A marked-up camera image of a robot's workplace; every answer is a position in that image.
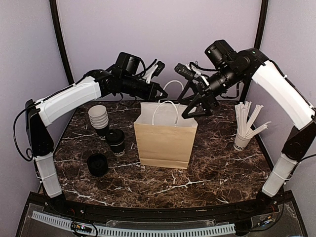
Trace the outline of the brown paper bag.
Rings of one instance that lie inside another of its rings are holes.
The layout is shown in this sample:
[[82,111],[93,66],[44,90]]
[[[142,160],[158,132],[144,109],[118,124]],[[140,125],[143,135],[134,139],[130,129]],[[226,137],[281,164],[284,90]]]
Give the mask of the brown paper bag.
[[184,119],[183,104],[141,102],[141,114],[134,122],[139,160],[142,165],[186,169],[198,123]]

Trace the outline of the black cup lid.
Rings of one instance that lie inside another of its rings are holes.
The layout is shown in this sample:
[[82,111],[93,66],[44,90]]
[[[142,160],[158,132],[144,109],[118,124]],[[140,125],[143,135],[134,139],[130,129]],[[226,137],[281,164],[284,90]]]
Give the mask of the black cup lid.
[[118,145],[125,139],[125,134],[121,129],[109,129],[106,133],[106,142],[109,145]]

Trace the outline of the black paper coffee cup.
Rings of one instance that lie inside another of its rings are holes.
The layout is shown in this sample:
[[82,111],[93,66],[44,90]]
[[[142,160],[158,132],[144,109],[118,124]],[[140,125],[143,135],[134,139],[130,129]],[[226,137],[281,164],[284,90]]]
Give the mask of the black paper coffee cup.
[[125,154],[125,142],[124,141],[117,143],[117,144],[109,144],[109,147],[116,157],[121,157]]

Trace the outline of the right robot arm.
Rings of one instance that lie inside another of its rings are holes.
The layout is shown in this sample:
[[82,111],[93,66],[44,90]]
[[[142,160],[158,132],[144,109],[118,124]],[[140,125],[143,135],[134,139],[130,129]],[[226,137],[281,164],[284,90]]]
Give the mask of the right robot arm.
[[293,122],[280,158],[262,187],[262,196],[253,201],[252,210],[263,214],[271,206],[271,199],[293,173],[298,163],[306,159],[306,152],[316,137],[316,109],[292,84],[278,65],[256,48],[234,51],[223,39],[216,40],[205,55],[214,65],[212,76],[200,73],[201,67],[191,62],[178,63],[175,72],[188,82],[177,101],[188,107],[184,119],[212,115],[211,106],[217,106],[217,96],[240,83],[254,81],[266,90],[284,109]]

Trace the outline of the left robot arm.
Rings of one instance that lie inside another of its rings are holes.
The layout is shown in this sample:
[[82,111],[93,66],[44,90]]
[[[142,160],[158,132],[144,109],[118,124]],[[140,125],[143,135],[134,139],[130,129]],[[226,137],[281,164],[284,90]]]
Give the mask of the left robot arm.
[[54,142],[47,127],[77,107],[110,94],[128,94],[149,102],[167,98],[168,94],[160,84],[152,81],[153,77],[162,72],[165,64],[154,60],[138,73],[138,66],[143,63],[140,57],[121,52],[109,68],[91,70],[64,89],[37,101],[30,99],[25,109],[19,113],[20,116],[26,116],[26,132],[30,144],[21,157],[35,163],[38,179],[47,195],[52,198],[50,207],[57,214],[66,215],[70,205],[60,197],[63,191],[54,164]]

